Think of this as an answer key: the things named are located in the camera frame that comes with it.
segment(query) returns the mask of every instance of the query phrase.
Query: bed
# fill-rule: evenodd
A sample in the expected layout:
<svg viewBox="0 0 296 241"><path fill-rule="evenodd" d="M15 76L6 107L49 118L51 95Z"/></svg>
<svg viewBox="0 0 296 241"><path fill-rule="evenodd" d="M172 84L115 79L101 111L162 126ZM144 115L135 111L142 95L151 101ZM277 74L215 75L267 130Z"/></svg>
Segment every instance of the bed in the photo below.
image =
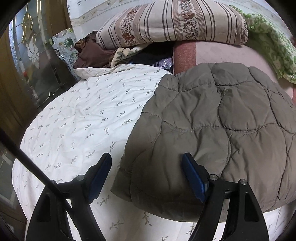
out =
<svg viewBox="0 0 296 241"><path fill-rule="evenodd" d="M31 123L21 149L57 183L72 180L97 163L104 152L112 168L100 196L91 204L108 241L184 241L196 223L162 219L139 210L110 192L127 138L160 79L169 72L139 64L106 69L77 69L82 78L53 100ZM44 185L18 160L12 181L19 202L30 220ZM296 202L264 213L270 240L283 231ZM214 240L220 240L225 223L219 223ZM75 240L78 231L70 221Z"/></svg>

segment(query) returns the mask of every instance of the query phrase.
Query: black cable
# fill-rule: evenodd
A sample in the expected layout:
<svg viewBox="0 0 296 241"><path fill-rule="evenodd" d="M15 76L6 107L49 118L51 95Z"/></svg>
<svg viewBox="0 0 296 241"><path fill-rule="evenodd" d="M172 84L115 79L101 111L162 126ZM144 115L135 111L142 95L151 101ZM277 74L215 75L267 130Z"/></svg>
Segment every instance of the black cable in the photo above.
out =
<svg viewBox="0 0 296 241"><path fill-rule="evenodd" d="M0 128L0 142L22 163L31 173L33 173L45 186L52 191L65 205L66 211L73 219L73 210L55 184L39 169L38 166L8 137L5 131Z"/></svg>

